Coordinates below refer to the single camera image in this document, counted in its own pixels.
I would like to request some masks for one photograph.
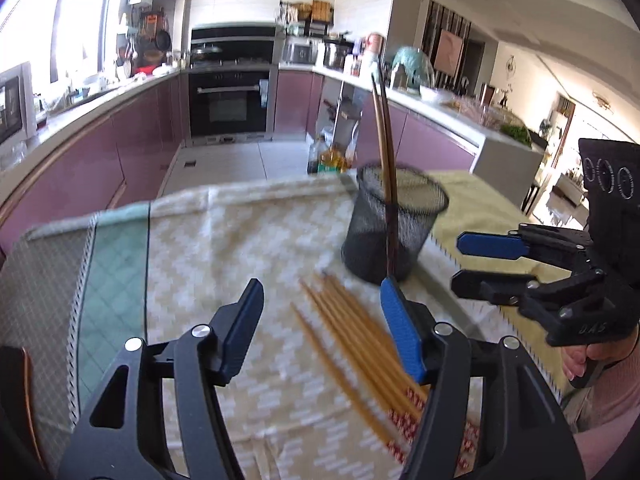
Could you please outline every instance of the person's hand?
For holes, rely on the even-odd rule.
[[[594,361],[622,361],[626,359],[636,346],[638,327],[629,337],[620,341],[598,343],[588,346],[565,346],[561,348],[562,371],[570,381],[582,377],[586,369],[586,359]]]

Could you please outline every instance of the stove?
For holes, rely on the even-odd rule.
[[[191,33],[193,144],[270,140],[285,35],[274,23],[222,23]]]

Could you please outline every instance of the microwave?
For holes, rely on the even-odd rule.
[[[0,155],[36,134],[31,63],[0,73]]]

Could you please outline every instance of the green vegetable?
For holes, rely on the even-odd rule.
[[[523,143],[525,146],[531,147],[531,137],[529,137],[529,130],[526,126],[514,126],[513,124],[503,124],[500,126],[500,131],[505,135],[511,137],[511,139],[517,140]]]

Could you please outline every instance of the white countertop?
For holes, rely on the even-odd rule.
[[[280,70],[313,72],[344,81],[349,85],[362,88],[364,90],[371,90],[371,81],[368,78],[360,78],[352,75],[347,75],[338,70],[332,70],[324,66],[280,63],[278,68]],[[484,145],[485,139],[492,139],[496,140],[497,142],[504,142],[513,146],[517,146],[523,150],[530,151],[529,147],[520,142],[517,142],[516,140],[511,139],[511,137],[503,135],[499,132],[494,132],[493,130],[485,128],[484,126],[480,126],[469,118],[455,113],[455,111],[453,110],[424,101],[419,94],[387,89],[386,96],[388,97],[389,101],[395,102],[398,105],[408,108],[418,115],[430,119],[431,121],[446,128],[450,132],[457,134],[475,148],[481,149]]]
[[[115,107],[179,73],[179,70],[175,70],[162,76],[148,76],[143,80],[132,78],[130,83],[124,84],[94,101],[48,118],[46,126],[39,129],[34,137],[26,141],[27,153],[23,160],[0,173],[0,204],[9,198],[31,171],[67,139]]]

